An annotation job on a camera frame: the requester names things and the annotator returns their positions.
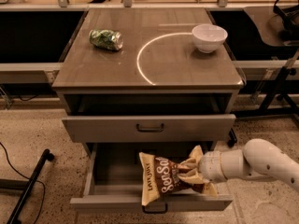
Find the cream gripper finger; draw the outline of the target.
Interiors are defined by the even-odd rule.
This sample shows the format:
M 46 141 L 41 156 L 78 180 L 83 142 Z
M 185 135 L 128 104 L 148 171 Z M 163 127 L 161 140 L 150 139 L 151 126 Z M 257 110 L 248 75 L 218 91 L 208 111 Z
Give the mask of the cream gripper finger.
M 178 174 L 178 178 L 191 185 L 199 185 L 204 183 L 203 175 L 197 169 L 192 169 L 187 173 L 180 173 Z
M 188 158 L 186 161 L 183 161 L 178 165 L 178 168 L 183 170 L 192 170 L 197 167 L 198 167 L 198 160 L 194 158 Z

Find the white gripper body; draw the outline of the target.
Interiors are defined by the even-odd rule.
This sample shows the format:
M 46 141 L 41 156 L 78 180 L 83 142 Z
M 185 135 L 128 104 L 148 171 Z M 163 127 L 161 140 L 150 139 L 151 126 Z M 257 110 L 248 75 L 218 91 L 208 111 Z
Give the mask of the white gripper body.
M 198 169 L 205 181 L 212 183 L 225 181 L 225 175 L 221 169 L 221 153 L 219 151 L 207 152 L 199 161 Z

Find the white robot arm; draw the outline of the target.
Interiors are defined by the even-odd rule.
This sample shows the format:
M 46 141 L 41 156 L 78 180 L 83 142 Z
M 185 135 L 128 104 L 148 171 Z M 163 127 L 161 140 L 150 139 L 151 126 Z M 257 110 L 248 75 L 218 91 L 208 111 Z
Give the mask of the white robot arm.
M 279 180 L 299 192 L 299 164 L 263 139 L 251 139 L 242 149 L 209 151 L 196 148 L 180 164 L 180 180 L 189 184 L 221 183 L 229 179 Z

